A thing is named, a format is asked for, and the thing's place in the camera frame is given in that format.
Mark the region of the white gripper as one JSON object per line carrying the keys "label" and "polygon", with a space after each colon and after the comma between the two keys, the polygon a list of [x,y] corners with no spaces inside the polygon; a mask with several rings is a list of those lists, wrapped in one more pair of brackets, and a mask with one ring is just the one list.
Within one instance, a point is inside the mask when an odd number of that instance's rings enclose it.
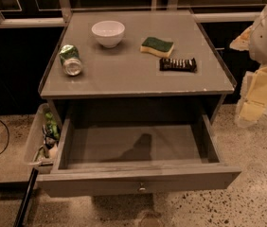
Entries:
{"label": "white gripper", "polygon": [[[252,60],[267,64],[267,10],[233,40],[229,47],[238,51],[249,50]],[[261,65],[256,72],[245,73],[235,123],[247,128],[256,124],[263,115],[267,115],[267,65]]]}

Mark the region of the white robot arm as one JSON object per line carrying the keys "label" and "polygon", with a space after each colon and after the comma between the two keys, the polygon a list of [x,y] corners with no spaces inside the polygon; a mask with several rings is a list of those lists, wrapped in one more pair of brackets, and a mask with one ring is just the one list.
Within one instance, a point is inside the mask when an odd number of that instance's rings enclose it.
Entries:
{"label": "white robot arm", "polygon": [[245,73],[240,87],[235,122],[239,127],[246,128],[267,115],[267,5],[255,22],[230,47],[248,51],[250,58],[260,64],[255,72]]}

